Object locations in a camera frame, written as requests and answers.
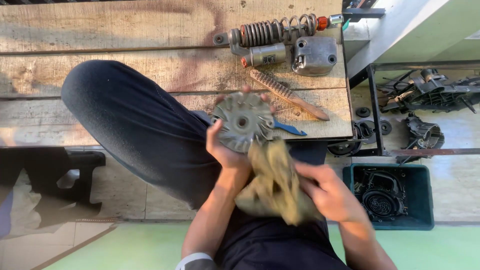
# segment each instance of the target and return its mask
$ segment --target knee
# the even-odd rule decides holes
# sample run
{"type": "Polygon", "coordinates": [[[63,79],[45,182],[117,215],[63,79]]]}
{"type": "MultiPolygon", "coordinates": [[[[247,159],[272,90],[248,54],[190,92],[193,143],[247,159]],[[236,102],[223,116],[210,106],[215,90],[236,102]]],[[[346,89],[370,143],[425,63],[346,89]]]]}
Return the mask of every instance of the knee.
{"type": "Polygon", "coordinates": [[[65,78],[61,88],[61,98],[69,107],[74,103],[98,100],[105,95],[106,82],[115,76],[118,61],[90,60],[75,66],[65,78]]]}

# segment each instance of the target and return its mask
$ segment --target leg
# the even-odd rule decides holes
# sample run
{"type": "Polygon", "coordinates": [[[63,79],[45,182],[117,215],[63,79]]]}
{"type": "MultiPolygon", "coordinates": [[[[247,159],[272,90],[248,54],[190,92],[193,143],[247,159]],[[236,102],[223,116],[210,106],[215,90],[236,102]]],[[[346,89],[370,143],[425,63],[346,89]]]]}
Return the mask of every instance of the leg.
{"type": "Polygon", "coordinates": [[[68,74],[62,100],[85,129],[135,175],[198,209],[221,166],[205,150],[208,123],[155,82],[117,61],[68,74]]]}

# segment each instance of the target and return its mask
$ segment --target blue tool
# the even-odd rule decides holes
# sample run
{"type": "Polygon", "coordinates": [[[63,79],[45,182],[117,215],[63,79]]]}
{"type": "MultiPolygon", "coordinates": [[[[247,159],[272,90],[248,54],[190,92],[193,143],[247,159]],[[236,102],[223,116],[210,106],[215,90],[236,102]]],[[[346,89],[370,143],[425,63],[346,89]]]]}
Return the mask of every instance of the blue tool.
{"type": "Polygon", "coordinates": [[[275,118],[273,119],[273,125],[274,125],[273,128],[283,129],[286,132],[290,132],[290,133],[295,134],[295,135],[299,135],[299,136],[306,136],[307,135],[304,131],[298,131],[298,129],[296,129],[294,126],[279,123],[275,118]]]}

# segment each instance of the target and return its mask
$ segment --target hand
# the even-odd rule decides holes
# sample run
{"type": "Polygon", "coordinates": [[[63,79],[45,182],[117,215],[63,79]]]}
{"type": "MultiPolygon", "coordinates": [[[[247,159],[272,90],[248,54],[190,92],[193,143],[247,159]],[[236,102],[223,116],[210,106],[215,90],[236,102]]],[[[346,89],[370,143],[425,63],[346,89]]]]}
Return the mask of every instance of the hand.
{"type": "Polygon", "coordinates": [[[313,179],[300,179],[300,185],[326,218],[337,222],[370,223],[360,202],[330,166],[296,162],[295,168],[299,174],[313,179]]]}
{"type": "MultiPolygon", "coordinates": [[[[250,91],[250,86],[245,85],[243,87],[243,92],[248,93],[250,91]]],[[[267,95],[261,94],[260,97],[264,102],[269,102],[267,95]]],[[[224,98],[224,95],[219,95],[216,99],[216,104],[221,102],[224,98]]],[[[275,113],[275,108],[270,107],[270,111],[272,114],[275,113]]],[[[247,155],[230,150],[219,142],[218,133],[220,132],[222,125],[223,121],[218,119],[215,124],[207,129],[207,151],[220,163],[220,165],[222,165],[223,169],[236,169],[250,173],[252,166],[247,155]]]]}

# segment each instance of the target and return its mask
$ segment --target wooden workbench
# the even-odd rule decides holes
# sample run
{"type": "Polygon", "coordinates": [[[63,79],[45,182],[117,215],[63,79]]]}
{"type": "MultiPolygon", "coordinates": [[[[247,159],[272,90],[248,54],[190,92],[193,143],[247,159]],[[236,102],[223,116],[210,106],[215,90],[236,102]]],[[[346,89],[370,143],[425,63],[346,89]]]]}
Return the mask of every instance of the wooden workbench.
{"type": "MultiPolygon", "coordinates": [[[[0,147],[98,143],[60,99],[65,76],[90,59],[121,61],[154,80],[190,110],[211,113],[215,96],[248,79],[229,48],[213,35],[250,22],[341,13],[341,0],[137,0],[0,6],[0,147]]],[[[271,96],[277,119],[308,138],[352,136],[340,28],[338,63],[324,77],[302,77],[287,62],[260,68],[322,109],[329,122],[271,96]]],[[[283,138],[298,138],[276,130],[283,138]]]]}

